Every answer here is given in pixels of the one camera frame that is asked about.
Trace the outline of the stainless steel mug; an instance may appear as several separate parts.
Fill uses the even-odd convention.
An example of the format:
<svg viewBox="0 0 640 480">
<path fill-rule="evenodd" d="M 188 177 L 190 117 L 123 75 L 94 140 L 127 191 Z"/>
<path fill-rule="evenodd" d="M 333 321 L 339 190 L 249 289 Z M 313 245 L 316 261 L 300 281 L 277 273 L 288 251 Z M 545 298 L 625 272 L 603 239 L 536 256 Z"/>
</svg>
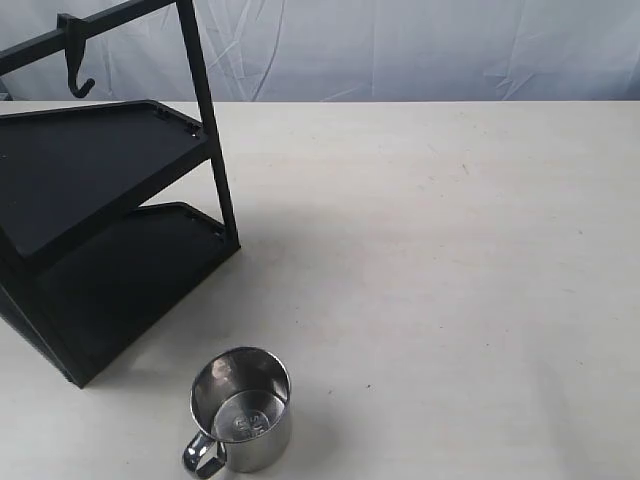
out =
<svg viewBox="0 0 640 480">
<path fill-rule="evenodd" d="M 291 378 L 273 353 L 254 346 L 227 350 L 193 380 L 189 407 L 197 433 L 182 464 L 195 479 L 223 468 L 251 473 L 271 466 L 291 438 Z"/>
</svg>

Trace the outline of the black two-shelf metal rack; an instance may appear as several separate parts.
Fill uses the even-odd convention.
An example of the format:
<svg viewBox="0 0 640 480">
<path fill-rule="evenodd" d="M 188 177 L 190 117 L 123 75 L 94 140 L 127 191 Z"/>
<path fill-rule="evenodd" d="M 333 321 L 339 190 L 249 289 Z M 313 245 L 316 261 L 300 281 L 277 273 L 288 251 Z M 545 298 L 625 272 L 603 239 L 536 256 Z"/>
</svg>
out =
<svg viewBox="0 0 640 480">
<path fill-rule="evenodd" d="M 195 7 L 199 114 L 153 100 L 1 119 L 1 314 L 84 387 L 240 242 Z"/>
</svg>

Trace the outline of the black hook on rail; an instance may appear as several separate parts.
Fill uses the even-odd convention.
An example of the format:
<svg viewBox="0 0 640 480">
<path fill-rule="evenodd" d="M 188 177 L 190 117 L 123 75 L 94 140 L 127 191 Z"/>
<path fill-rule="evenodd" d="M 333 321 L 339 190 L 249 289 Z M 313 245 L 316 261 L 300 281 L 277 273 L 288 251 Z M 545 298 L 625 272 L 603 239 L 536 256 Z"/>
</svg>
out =
<svg viewBox="0 0 640 480">
<path fill-rule="evenodd" d="M 88 78 L 78 85 L 78 74 L 86 49 L 85 21 L 67 13 L 59 13 L 56 27 L 64 34 L 64 54 L 67 67 L 67 86 L 77 99 L 85 98 L 95 85 L 93 78 Z"/>
</svg>

